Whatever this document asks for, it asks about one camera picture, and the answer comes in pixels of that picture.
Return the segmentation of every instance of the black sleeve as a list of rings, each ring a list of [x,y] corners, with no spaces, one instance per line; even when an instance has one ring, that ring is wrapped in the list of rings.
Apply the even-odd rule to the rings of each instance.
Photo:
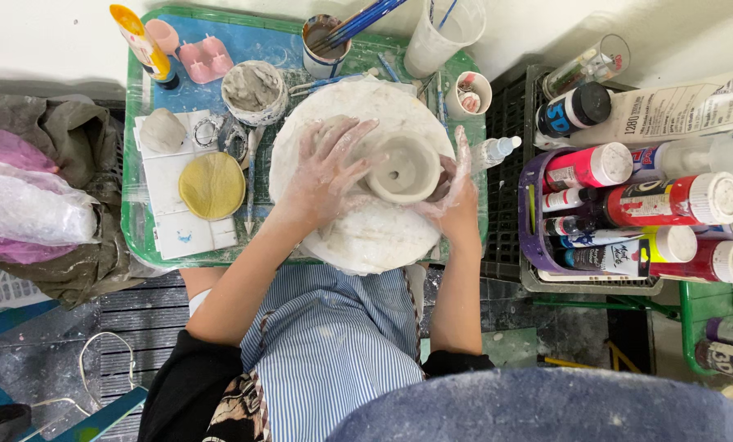
[[[243,373],[241,348],[178,333],[156,374],[140,419],[139,442],[200,442],[228,384]]]
[[[463,353],[451,353],[445,350],[433,352],[426,362],[421,365],[424,373],[430,377],[457,374],[464,371],[491,370],[495,364],[489,360],[489,356],[466,355]]]

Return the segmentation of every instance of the blue cloth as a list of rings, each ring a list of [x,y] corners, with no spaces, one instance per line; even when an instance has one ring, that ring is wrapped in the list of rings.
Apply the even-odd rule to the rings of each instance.
[[[733,442],[733,401],[665,378],[607,370],[456,374],[379,397],[329,442]]]
[[[241,344],[274,442],[323,440],[351,411],[421,381],[407,284],[401,268],[366,277],[279,269]]]

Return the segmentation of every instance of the white palette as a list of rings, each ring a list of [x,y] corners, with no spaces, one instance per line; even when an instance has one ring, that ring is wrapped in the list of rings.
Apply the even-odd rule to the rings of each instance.
[[[178,193],[178,179],[186,165],[198,156],[218,151],[216,142],[202,149],[190,136],[197,122],[208,115],[208,110],[175,114],[186,129],[186,139],[181,150],[172,154],[144,149],[140,144],[140,128],[146,117],[135,117],[135,141],[137,150],[143,156],[145,182],[156,223],[156,250],[162,259],[210,252],[238,244],[232,217],[217,221],[200,219],[189,212]]]

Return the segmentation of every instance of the purple basket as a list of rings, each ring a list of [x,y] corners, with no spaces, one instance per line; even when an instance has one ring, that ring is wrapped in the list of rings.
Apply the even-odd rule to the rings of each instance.
[[[522,169],[522,173],[519,176],[519,189],[517,192],[519,198],[519,245],[525,258],[539,270],[558,273],[560,275],[575,276],[615,275],[605,271],[579,271],[559,266],[551,255],[551,244],[543,233],[544,218],[543,212],[541,211],[541,203],[543,201],[544,169],[547,168],[547,164],[556,156],[578,150],[580,149],[576,147],[563,147],[542,153],[528,161],[528,164]],[[534,195],[533,201],[536,212],[535,234],[530,231],[531,191]]]

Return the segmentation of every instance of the round sponge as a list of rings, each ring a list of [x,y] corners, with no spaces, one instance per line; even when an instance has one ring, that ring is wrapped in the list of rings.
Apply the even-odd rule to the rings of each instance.
[[[245,190],[241,166],[224,152],[195,158],[178,179],[178,192],[190,212],[208,221],[238,210]]]

